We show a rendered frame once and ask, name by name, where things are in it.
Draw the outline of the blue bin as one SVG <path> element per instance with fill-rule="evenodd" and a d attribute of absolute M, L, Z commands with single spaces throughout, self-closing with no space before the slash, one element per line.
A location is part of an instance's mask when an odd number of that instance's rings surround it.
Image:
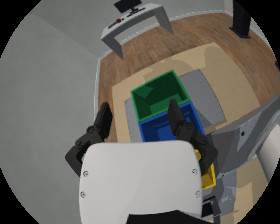
<path fill-rule="evenodd" d="M 201 121 L 198 117 L 192 101 L 184 103 L 179 107 L 182 108 L 187 122 L 192 121 L 193 123 L 194 121 L 194 129 L 205 135 Z M 177 137 L 174 136 L 171 132 L 167 112 L 168 111 L 138 123 L 143 142 L 170 141 L 177 139 Z M 155 129 L 159 126 L 161 127 Z"/>

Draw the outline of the green open bin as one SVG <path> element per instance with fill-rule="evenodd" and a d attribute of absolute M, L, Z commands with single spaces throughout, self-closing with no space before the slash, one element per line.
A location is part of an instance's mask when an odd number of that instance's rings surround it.
<path fill-rule="evenodd" d="M 168 111 L 171 99 L 176 99 L 179 106 L 191 101 L 173 69 L 130 92 L 138 123 Z"/>

